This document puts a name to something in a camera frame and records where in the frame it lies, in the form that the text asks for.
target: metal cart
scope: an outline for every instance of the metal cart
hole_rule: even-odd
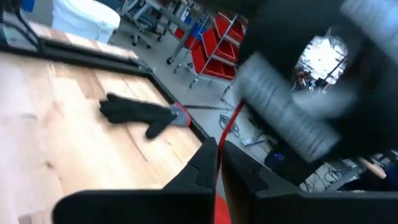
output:
[[[215,29],[214,30],[216,30],[217,31],[217,34],[215,34],[215,35],[217,35],[220,39],[219,39],[219,41],[217,41],[216,42],[216,45],[215,45],[215,47],[214,47],[214,49],[212,50],[212,51],[209,51],[207,48],[208,47],[205,47],[205,53],[206,53],[206,59],[205,59],[205,62],[204,62],[204,65],[203,66],[201,66],[201,68],[195,68],[195,55],[193,54],[193,52],[191,52],[192,51],[192,47],[193,47],[193,44],[191,44],[191,46],[190,46],[190,48],[188,49],[188,51],[185,53],[185,55],[183,56],[183,59],[182,59],[182,61],[184,61],[184,59],[186,58],[186,56],[191,52],[191,54],[192,54],[192,57],[193,57],[193,62],[191,62],[191,63],[188,63],[188,64],[182,64],[182,63],[180,63],[180,64],[178,64],[177,66],[176,66],[176,68],[174,69],[174,73],[177,73],[178,72],[178,69],[181,67],[181,66],[183,66],[183,67],[185,67],[186,69],[188,69],[190,72],[192,72],[193,74],[195,74],[195,79],[191,82],[191,84],[189,85],[189,87],[190,88],[192,88],[193,86],[194,86],[194,84],[199,80],[199,78],[211,78],[211,79],[218,79],[218,80],[223,80],[223,81],[227,81],[227,82],[229,82],[229,85],[227,86],[227,88],[224,90],[224,94],[231,88],[231,86],[232,86],[232,83],[233,83],[233,76],[234,76],[234,74],[235,74],[235,69],[234,69],[234,67],[235,67],[235,63],[234,62],[232,62],[231,60],[226,60],[225,58],[223,58],[223,57],[220,57],[219,55],[217,55],[216,53],[217,53],[217,51],[219,50],[219,47],[220,47],[220,45],[221,45],[221,43],[223,42],[223,40],[227,40],[228,42],[230,42],[230,43],[232,43],[232,44],[234,44],[234,45],[236,45],[236,46],[238,46],[239,45],[239,42],[238,41],[236,41],[235,39],[233,39],[233,38],[231,38],[230,36],[229,36],[229,31],[231,30],[231,28],[232,28],[232,26],[233,26],[233,24],[234,24],[234,22],[236,21],[236,19],[238,18],[238,16],[234,16],[233,17],[233,19],[232,20],[230,20],[230,19],[228,19],[226,16],[224,16],[224,15],[222,15],[222,14],[220,14],[220,13],[218,13],[216,16],[222,16],[223,17],[223,19],[226,19],[228,22],[229,22],[229,24],[228,24],[228,26],[227,27],[224,27],[224,29],[223,28],[221,28],[221,27],[218,27],[218,25],[217,25],[217,22],[215,21],[215,18],[214,17],[212,17],[212,16],[207,16],[206,17],[206,21],[209,19],[209,18],[211,18],[212,19],[212,21],[213,21],[213,24],[215,25]],[[203,40],[203,45],[206,45],[206,43],[205,43],[205,38],[203,37],[203,34],[201,34],[202,35],[202,40]],[[207,69],[207,66],[211,63],[211,61],[212,60],[217,60],[217,61],[219,61],[219,62],[222,62],[223,64],[225,64],[225,65],[228,65],[229,67],[229,69],[231,70],[233,70],[233,71],[229,71],[229,72],[231,72],[231,73],[233,73],[233,75],[232,76],[222,76],[222,75],[220,75],[220,76],[218,76],[218,75],[208,75],[208,74],[206,74],[205,73],[205,70]]]
[[[192,7],[193,6],[194,6],[193,4],[191,4],[189,6],[186,6],[187,8],[184,11],[192,12]],[[186,41],[188,40],[189,36],[191,35],[192,31],[194,30],[196,24],[200,21],[200,19],[201,19],[201,17],[198,16],[198,15],[197,16],[193,16],[191,22],[189,23],[189,25],[184,23],[184,21],[182,21],[180,18],[178,19],[178,23],[176,23],[177,21],[172,21],[174,24],[177,25],[177,27],[179,29],[184,31],[184,35],[181,37],[180,42],[178,43],[177,47],[175,48],[172,56],[170,56],[166,60],[167,65],[171,65],[174,62],[174,59],[180,53],[180,51],[185,47]],[[174,35],[174,33],[171,31],[171,29],[169,29],[169,32],[172,35]]]

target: black cable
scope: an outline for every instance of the black cable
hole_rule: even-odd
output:
[[[218,124],[222,130],[225,129],[226,125],[229,123],[230,117],[226,116],[228,112],[233,111],[235,106],[231,105],[226,101],[226,99],[222,96],[218,96],[220,100],[224,103],[224,107],[217,106],[200,106],[200,105],[183,105],[185,109],[198,109],[198,110],[216,110],[216,111],[224,111],[220,113],[220,117],[218,118]],[[233,134],[238,139],[241,139],[241,135],[239,133],[239,127],[236,123],[232,125],[231,131],[229,132]]]
[[[25,15],[22,14],[22,9],[21,9],[19,6],[18,6],[18,7],[15,7],[14,9],[15,9],[15,12],[14,12],[14,13],[15,13],[15,15],[17,16],[17,18],[19,19],[19,22],[21,22],[21,23],[25,26],[25,28],[27,29],[27,35],[31,34],[31,35],[34,36],[34,38],[36,38],[37,43],[36,43],[35,46],[37,47],[37,50],[38,50],[39,52],[43,51],[43,50],[44,50],[43,41],[42,41],[42,39],[36,34],[36,32],[30,27],[30,25],[27,23],[27,19],[26,19]]]
[[[347,168],[346,170],[335,170],[332,168],[328,168],[328,172],[323,175],[323,180],[332,184],[339,181],[346,172],[349,172],[349,170],[350,168]]]
[[[303,184],[304,184],[304,186],[305,186],[305,190],[306,190],[307,192],[309,192],[309,191],[310,191],[310,186],[309,186],[309,184],[308,184],[307,182],[304,182]]]
[[[324,181],[322,180],[322,178],[319,176],[319,174],[316,171],[315,171],[315,175],[318,177],[318,180],[320,180],[322,182],[322,184],[323,184],[323,186],[324,186],[324,188],[326,190],[327,189],[326,184],[324,183]],[[315,183],[316,183],[316,181],[313,182],[313,190],[315,188]]]
[[[32,40],[32,38],[28,35],[28,33],[26,33],[24,30],[22,30],[19,26],[15,25],[15,24],[12,24],[12,23],[10,23],[8,21],[3,21],[3,23],[4,23],[5,26],[12,27],[16,31],[18,31],[18,33],[20,33],[22,36],[24,36],[24,38],[27,41],[29,41],[33,46],[39,47],[37,45],[37,43],[35,43],[34,40]]]

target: glove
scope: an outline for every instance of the glove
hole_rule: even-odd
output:
[[[145,133],[148,139],[157,137],[168,125],[187,127],[190,124],[189,114],[178,103],[169,108],[135,101],[114,93],[108,93],[106,100],[100,100],[99,111],[113,124],[143,122],[149,124]]]

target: wire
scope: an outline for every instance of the wire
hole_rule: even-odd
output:
[[[323,180],[332,184],[336,181],[339,181],[346,172],[349,172],[349,170],[350,168],[345,170],[335,170],[329,167],[328,172],[323,175]]]
[[[218,124],[221,129],[225,130],[225,127],[231,121],[231,118],[226,116],[226,114],[229,113],[229,110],[233,110],[233,108],[235,108],[235,107],[233,105],[231,105],[230,103],[228,103],[228,101],[224,97],[222,97],[222,96],[218,96],[218,97],[224,103],[224,106],[226,109],[225,112],[220,113],[220,117],[218,119]],[[239,133],[239,127],[235,122],[232,124],[232,128],[231,128],[231,130],[229,130],[229,133],[233,134],[233,136],[235,136],[236,138],[241,139],[241,135]]]
[[[235,123],[236,117],[238,116],[239,112],[243,108],[243,101],[240,101],[235,108],[234,113],[232,114],[231,119],[229,119],[228,124],[226,125],[223,133],[221,134],[220,141],[218,143],[218,160],[217,160],[217,170],[220,170],[220,165],[221,165],[221,158],[223,157],[223,150],[224,150],[224,144],[226,141],[226,136],[228,133],[231,131],[233,124]]]
[[[318,180],[320,180],[320,181],[322,182],[322,184],[323,184],[325,190],[326,190],[326,189],[327,189],[327,186],[326,186],[325,182],[322,180],[322,178],[319,176],[319,174],[318,174],[317,171],[315,171],[315,175],[318,177],[318,179],[317,179],[316,181],[313,182],[313,189],[315,188],[316,182],[317,182]]]
[[[310,191],[310,186],[309,186],[309,184],[308,184],[307,182],[304,182],[303,184],[304,184],[304,186],[305,186],[305,190],[306,190],[307,192],[309,192],[309,191]]]
[[[29,36],[28,33],[26,33],[23,29],[21,29],[20,27],[18,27],[15,24],[12,24],[8,21],[3,21],[4,25],[7,27],[11,27],[13,29],[15,29],[16,31],[18,31],[18,33],[20,33],[20,35],[22,35],[27,41],[29,41],[30,44],[32,44],[35,47],[39,47],[38,43],[35,43],[34,40],[32,40],[32,38]]]

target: workbench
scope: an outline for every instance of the workbench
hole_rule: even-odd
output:
[[[31,26],[41,37],[137,57]],[[201,146],[195,122],[149,141],[146,124],[112,125],[100,116],[107,92],[167,106],[173,97],[148,78],[4,52],[0,68],[0,223],[51,223],[56,202],[81,190],[161,189]]]

